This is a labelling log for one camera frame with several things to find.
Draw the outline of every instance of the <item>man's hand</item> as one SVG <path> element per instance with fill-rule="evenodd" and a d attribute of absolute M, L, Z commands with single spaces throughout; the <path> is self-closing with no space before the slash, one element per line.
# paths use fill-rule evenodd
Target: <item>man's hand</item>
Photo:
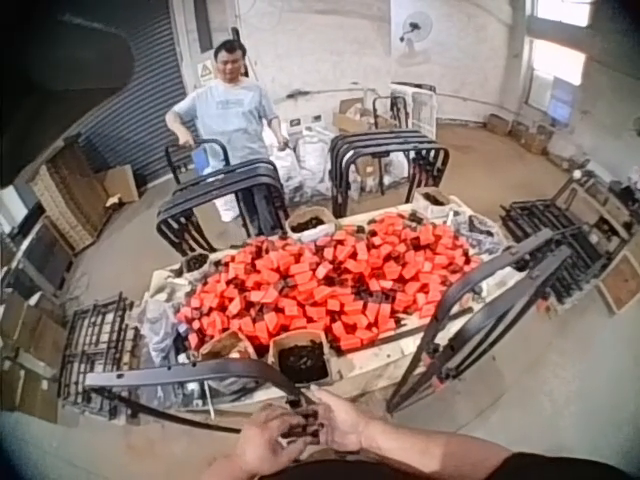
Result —
<path fill-rule="evenodd" d="M 289 148 L 289 139 L 287 137 L 278 137 L 278 151 L 284 152 L 287 148 Z"/>
<path fill-rule="evenodd" d="M 312 389 L 321 402 L 314 406 L 318 410 L 320 443 L 342 452 L 355 452 L 363 448 L 364 435 L 371 419 L 356 406 L 326 390 Z"/>
<path fill-rule="evenodd" d="M 304 423 L 304 419 L 291 410 L 266 405 L 242 429 L 232 461 L 247 478 L 282 470 L 304 452 L 311 438 L 303 437 L 283 447 L 278 437 L 292 426 Z"/>
<path fill-rule="evenodd" d="M 191 135 L 191 132 L 186 128 L 184 129 L 184 131 L 179 131 L 177 135 L 179 145 L 189 148 L 194 148 L 196 146 L 196 141 L 193 139 L 193 135 Z"/>

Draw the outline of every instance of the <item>metal grid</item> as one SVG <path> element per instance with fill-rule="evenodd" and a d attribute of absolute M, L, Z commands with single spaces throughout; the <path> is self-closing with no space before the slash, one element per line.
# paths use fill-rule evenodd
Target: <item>metal grid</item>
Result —
<path fill-rule="evenodd" d="M 138 336 L 125 321 L 131 306 L 120 293 L 73 312 L 58 391 L 63 404 L 108 420 L 118 416 L 115 402 L 86 390 L 84 383 L 89 373 L 129 368 Z"/>
<path fill-rule="evenodd" d="M 509 235 L 521 242 L 545 228 L 554 233 L 554 239 L 541 251 L 532 253 L 532 259 L 546 255 L 551 248 L 567 245 L 572 255 L 567 259 L 550 286 L 560 304 L 581 292 L 607 265 L 608 256 L 602 254 L 589 241 L 583 224 L 574 220 L 552 200 L 513 202 L 502 207 L 500 216 Z"/>

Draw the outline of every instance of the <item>metal bar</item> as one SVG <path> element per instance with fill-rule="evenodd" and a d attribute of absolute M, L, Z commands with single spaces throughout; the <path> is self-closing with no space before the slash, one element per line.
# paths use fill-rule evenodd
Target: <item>metal bar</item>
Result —
<path fill-rule="evenodd" d="M 395 397 L 400 394 L 401 390 L 408 383 L 409 379 L 422 361 L 422 354 L 426 351 L 429 344 L 431 344 L 431 342 L 436 338 L 438 332 L 448 323 L 452 309 L 462 299 L 462 297 L 473 291 L 474 288 L 493 276 L 496 272 L 513 265 L 525 255 L 544 245 L 552 238 L 552 236 L 553 233 L 550 230 L 544 230 L 524 242 L 510 247 L 502 254 L 489 259 L 471 272 L 463 275 L 460 280 L 449 287 L 438 303 L 434 318 L 427 324 L 424 333 L 422 334 L 422 338 L 420 339 L 420 343 L 418 344 L 416 351 L 413 353 L 411 360 L 409 360 L 409 365 L 391 393 L 387 405 L 391 405 L 393 403 Z"/>
<path fill-rule="evenodd" d="M 154 417 L 154 418 L 157 418 L 158 420 L 163 420 L 165 422 L 171 422 L 171 423 L 175 423 L 185 427 L 192 427 L 200 430 L 209 430 L 213 432 L 232 433 L 232 434 L 240 433 L 240 429 L 238 428 L 223 427 L 221 425 L 212 425 L 210 423 L 198 422 L 197 420 L 180 417 L 178 415 L 173 415 L 171 413 L 167 413 L 162 410 L 152 408 L 143 403 L 136 402 L 131 398 L 127 398 L 123 395 L 119 395 L 118 393 L 112 392 L 106 388 L 97 387 L 94 389 L 94 392 L 97 395 L 100 395 L 111 402 L 118 402 L 124 405 L 126 408 L 129 408 L 131 411 L 135 413 L 142 413 L 144 415 L 148 415 L 150 417 Z"/>
<path fill-rule="evenodd" d="M 280 371 L 263 361 L 253 359 L 226 358 L 126 372 L 90 373 L 85 380 L 85 386 L 90 388 L 149 387 L 228 377 L 253 378 L 270 382 L 291 397 L 303 399 L 308 404 L 315 403 Z"/>
<path fill-rule="evenodd" d="M 523 279 L 519 280 L 515 285 L 502 292 L 491 302 L 487 303 L 482 309 L 476 312 L 467 322 L 465 322 L 460 330 L 451 337 L 448 343 L 439 349 L 435 358 L 431 358 L 431 356 L 429 356 L 431 361 L 427 366 L 427 369 L 420 374 L 408 389 L 404 391 L 399 390 L 397 393 L 394 392 L 396 393 L 395 395 L 392 394 L 387 402 L 387 412 L 392 413 L 396 411 L 411 397 L 422 390 L 427 382 L 435 376 L 442 374 L 447 363 L 453 360 L 456 354 L 458 354 L 462 348 L 464 348 L 464 346 L 482 330 L 488 326 L 495 329 L 500 323 L 506 321 L 508 330 L 503 335 L 496 337 L 497 341 L 492 342 L 491 344 L 492 347 L 495 346 L 495 344 L 501 340 L 531 308 L 532 304 L 535 303 L 535 301 L 532 300 L 532 297 L 535 296 L 535 292 L 539 289 L 540 285 L 558 270 L 562 265 L 562 262 L 568 258 L 570 254 L 571 252 L 567 247 L 561 247 L 536 268 L 530 270 Z M 486 341 L 489 336 L 485 334 L 480 342 Z M 474 349 L 472 349 L 472 351 L 469 352 L 469 354 L 460 363 L 462 364 L 463 362 L 468 361 L 476 352 L 477 349 L 474 347 Z M 479 360 L 479 358 L 479 356 L 476 357 L 474 363 Z"/>

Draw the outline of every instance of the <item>plastic bag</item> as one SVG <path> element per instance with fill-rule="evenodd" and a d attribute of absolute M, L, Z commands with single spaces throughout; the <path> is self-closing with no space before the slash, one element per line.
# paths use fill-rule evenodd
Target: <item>plastic bag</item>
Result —
<path fill-rule="evenodd" d="M 140 330 L 147 341 L 149 354 L 156 366 L 166 362 L 173 346 L 176 319 L 168 303 L 147 299 L 137 312 Z"/>
<path fill-rule="evenodd" d="M 291 149 L 286 149 L 283 152 L 276 150 L 271 155 L 271 160 L 278 169 L 287 201 L 298 198 L 302 194 L 304 186 L 296 154 Z"/>
<path fill-rule="evenodd" d="M 409 176 L 409 164 L 407 158 L 401 152 L 393 152 L 389 157 L 382 159 L 384 171 L 384 184 L 392 185 L 406 179 Z"/>
<path fill-rule="evenodd" d="M 302 198 L 325 196 L 330 190 L 328 177 L 329 143 L 333 134 L 320 127 L 306 127 L 298 141 L 297 153 L 302 178 Z"/>
<path fill-rule="evenodd" d="M 217 168 L 209 166 L 204 169 L 202 174 L 206 175 L 213 172 L 214 170 L 217 170 Z M 226 197 L 216 198 L 213 203 L 218 209 L 218 213 L 220 213 L 220 220 L 222 220 L 224 223 L 232 222 L 240 216 L 240 209 L 238 208 L 238 202 L 236 202 L 235 195 L 227 195 Z"/>
<path fill-rule="evenodd" d="M 477 255 L 496 255 L 507 242 L 498 226 L 481 215 L 469 215 L 465 210 L 454 211 L 453 230 L 464 237 Z"/>
<path fill-rule="evenodd" d="M 353 152 L 348 152 L 344 156 L 343 163 L 349 159 L 349 157 L 353 155 Z M 360 192 L 362 191 L 362 178 L 358 175 L 358 171 L 356 170 L 355 165 L 353 165 L 349 169 L 349 197 L 353 200 L 358 200 L 360 198 Z"/>

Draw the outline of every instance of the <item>white wall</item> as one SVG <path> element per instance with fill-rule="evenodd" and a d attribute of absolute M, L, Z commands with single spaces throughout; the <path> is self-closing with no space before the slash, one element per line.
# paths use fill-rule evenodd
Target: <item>white wall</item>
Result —
<path fill-rule="evenodd" d="M 607 180 L 625 179 L 634 166 L 640 166 L 640 137 L 632 130 L 638 116 L 640 80 L 587 62 L 571 127 L 555 135 L 550 150 L 565 157 L 591 158 Z"/>
<path fill-rule="evenodd" d="M 388 92 L 389 82 L 438 89 L 438 116 L 481 121 L 501 105 L 511 8 L 508 0 L 413 0 L 434 22 L 429 55 L 417 66 L 390 55 L 390 0 L 239 0 L 243 41 L 255 74 L 287 118 L 329 113 L 339 98 L 318 94 L 282 101 L 294 89 L 354 88 Z"/>

